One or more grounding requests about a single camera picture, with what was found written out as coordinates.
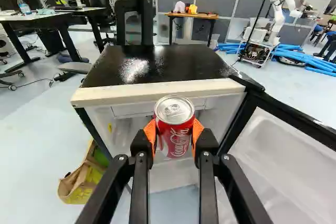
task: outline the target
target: orange gripper pad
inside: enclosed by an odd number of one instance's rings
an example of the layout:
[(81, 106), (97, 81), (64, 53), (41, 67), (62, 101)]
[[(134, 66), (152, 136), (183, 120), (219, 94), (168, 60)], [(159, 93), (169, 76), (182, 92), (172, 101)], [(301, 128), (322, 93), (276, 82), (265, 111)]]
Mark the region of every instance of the orange gripper pad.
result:
[(199, 122), (199, 120), (195, 119), (194, 125), (193, 125), (193, 134), (192, 134), (192, 139), (191, 139), (192, 141), (191, 150), (192, 150), (194, 158), (195, 158), (196, 142), (203, 130), (204, 130), (204, 126)]
[(152, 155), (155, 156), (155, 140), (156, 140), (156, 128), (155, 128), (155, 119), (152, 119), (146, 126), (143, 128), (145, 135), (147, 136), (149, 142), (152, 145)]

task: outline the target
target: yellow object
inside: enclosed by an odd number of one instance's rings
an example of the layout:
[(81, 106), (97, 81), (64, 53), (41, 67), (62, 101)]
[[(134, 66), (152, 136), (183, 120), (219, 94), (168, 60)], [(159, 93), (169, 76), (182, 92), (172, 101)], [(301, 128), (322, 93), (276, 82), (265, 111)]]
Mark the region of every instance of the yellow object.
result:
[(109, 129), (109, 132), (112, 133), (112, 123), (109, 123), (108, 129)]
[(197, 14), (197, 6), (196, 5), (190, 5), (188, 13), (189, 14)]
[(95, 150), (93, 140), (82, 164), (70, 175), (60, 180), (58, 196), (66, 204), (85, 204), (105, 172), (93, 157)]

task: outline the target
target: can lid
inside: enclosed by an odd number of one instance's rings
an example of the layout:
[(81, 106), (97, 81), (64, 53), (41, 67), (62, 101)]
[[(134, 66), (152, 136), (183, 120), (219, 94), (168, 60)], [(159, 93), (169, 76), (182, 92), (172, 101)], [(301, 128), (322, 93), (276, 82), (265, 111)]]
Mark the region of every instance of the can lid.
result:
[(160, 121), (177, 125), (192, 118), (195, 108), (188, 98), (172, 94), (159, 99), (154, 111)]

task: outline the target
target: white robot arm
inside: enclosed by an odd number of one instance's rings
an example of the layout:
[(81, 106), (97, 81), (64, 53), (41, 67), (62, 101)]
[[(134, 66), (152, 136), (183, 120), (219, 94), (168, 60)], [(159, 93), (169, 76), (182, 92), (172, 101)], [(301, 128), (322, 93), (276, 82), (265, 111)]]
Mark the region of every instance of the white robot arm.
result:
[(285, 23), (285, 17), (282, 13), (282, 5), (284, 2), (286, 2), (290, 11), (289, 16), (294, 18), (299, 18), (302, 16), (302, 12), (296, 10), (294, 0), (271, 0), (274, 9), (274, 25), (271, 29), (271, 34), (268, 39), (268, 42), (271, 44), (275, 43), (274, 40)]

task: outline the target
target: coca-cola can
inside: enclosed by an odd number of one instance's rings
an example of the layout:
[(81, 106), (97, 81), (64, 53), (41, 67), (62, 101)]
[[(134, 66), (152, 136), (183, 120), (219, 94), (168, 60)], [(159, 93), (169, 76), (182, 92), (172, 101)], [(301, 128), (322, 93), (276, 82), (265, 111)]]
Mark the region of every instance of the coca-cola can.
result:
[(192, 102), (180, 95), (167, 95), (155, 105), (155, 121), (161, 152), (169, 158), (180, 158), (187, 151), (195, 119)]

